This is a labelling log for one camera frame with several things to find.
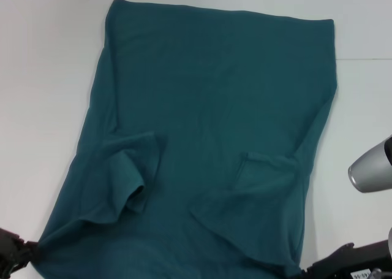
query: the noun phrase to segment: garment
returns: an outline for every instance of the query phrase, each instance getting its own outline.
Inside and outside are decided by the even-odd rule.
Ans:
[[[115,0],[49,279],[288,277],[336,90],[332,20]]]

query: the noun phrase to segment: black clamp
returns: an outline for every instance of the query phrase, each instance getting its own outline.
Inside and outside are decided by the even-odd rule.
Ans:
[[[0,279],[8,279],[11,274],[27,266],[37,257],[37,242],[28,241],[14,233],[0,228]]]
[[[387,240],[359,248],[354,248],[354,243],[343,245],[327,258],[303,270],[297,278],[353,279],[355,278],[353,273],[360,270],[383,270],[385,274],[392,272],[392,259]]]

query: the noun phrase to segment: green t-shirt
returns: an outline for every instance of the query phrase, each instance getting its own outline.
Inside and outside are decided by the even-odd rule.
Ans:
[[[332,20],[115,0],[48,279],[294,275],[336,90]]]

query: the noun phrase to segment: white surface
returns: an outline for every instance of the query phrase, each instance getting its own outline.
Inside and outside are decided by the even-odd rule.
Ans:
[[[392,134],[390,0],[130,0],[333,18],[338,92],[306,206],[303,267],[387,238],[392,191],[361,194],[348,166]],[[37,240],[75,153],[112,0],[0,0],[0,227]],[[32,267],[12,278],[39,278]]]

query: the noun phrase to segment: fabric fold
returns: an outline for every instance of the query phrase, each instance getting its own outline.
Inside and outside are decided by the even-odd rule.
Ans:
[[[236,183],[203,194],[190,212],[248,258],[291,276],[300,271],[301,178],[305,176],[294,158],[246,153]]]
[[[40,246],[79,230],[83,221],[115,223],[125,207],[141,214],[154,186],[159,158],[151,132],[111,135],[89,156],[76,155]],[[70,192],[77,201],[69,199]]]

